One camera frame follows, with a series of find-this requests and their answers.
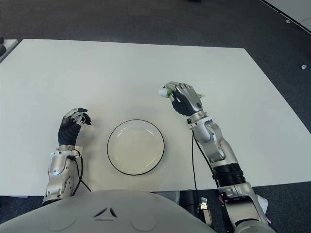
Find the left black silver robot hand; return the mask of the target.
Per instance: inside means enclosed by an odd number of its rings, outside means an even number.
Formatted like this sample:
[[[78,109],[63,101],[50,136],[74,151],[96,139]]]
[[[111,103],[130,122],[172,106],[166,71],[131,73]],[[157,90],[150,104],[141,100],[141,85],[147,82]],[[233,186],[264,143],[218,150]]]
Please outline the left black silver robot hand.
[[[75,146],[78,133],[83,124],[91,125],[91,118],[84,108],[74,108],[67,112],[61,121],[58,131],[58,144]]]

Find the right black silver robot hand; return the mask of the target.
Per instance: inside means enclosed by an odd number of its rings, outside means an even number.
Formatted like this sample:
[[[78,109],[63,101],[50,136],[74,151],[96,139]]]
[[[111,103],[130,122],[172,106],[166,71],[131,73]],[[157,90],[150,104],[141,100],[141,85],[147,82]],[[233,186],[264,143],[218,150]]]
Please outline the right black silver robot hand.
[[[203,110],[200,96],[186,83],[169,82],[158,91],[158,94],[169,98],[174,110],[183,116],[190,117]]]

